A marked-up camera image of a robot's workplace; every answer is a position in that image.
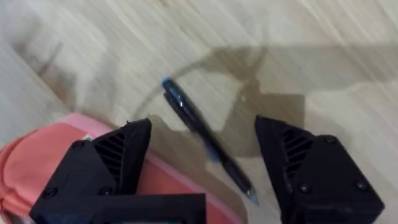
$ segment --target vent slot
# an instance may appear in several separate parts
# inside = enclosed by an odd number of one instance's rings
[[[284,140],[284,150],[287,156],[285,171],[290,179],[293,179],[305,160],[308,151],[311,149],[313,141],[302,132],[296,132],[293,129],[282,133]]]
[[[121,175],[124,139],[123,133],[116,133],[104,139],[100,139],[95,144],[97,153],[117,184],[119,184]]]

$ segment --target wood grain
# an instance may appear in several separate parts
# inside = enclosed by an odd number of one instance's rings
[[[118,126],[149,116],[151,150],[248,223],[280,222],[255,114],[338,136],[386,204],[377,223],[398,219],[397,1],[0,2],[1,35],[71,110]],[[250,176],[260,207],[169,108],[165,77]]]

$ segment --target black plastic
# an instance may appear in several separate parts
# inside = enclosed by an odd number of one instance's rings
[[[369,224],[384,204],[339,140],[257,116],[283,224]]]
[[[30,211],[38,224],[206,223],[205,195],[134,195],[150,139],[148,119],[73,143]]]

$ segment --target black pen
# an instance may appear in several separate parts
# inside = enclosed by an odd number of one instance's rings
[[[218,141],[213,137],[205,122],[195,112],[194,105],[185,93],[171,79],[166,78],[162,82],[165,89],[164,96],[180,119],[188,126],[189,130],[197,133],[205,146],[223,165],[227,174],[233,179],[239,189],[255,204],[259,204],[256,191],[249,179],[235,162],[222,150]]]

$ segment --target coral fabric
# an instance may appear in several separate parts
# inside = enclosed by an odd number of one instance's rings
[[[73,113],[8,144],[0,152],[0,210],[27,218],[29,210],[57,168],[70,144],[89,134],[97,137],[108,126]],[[216,197],[161,161],[147,154],[137,194],[206,193],[207,221],[242,223]]]

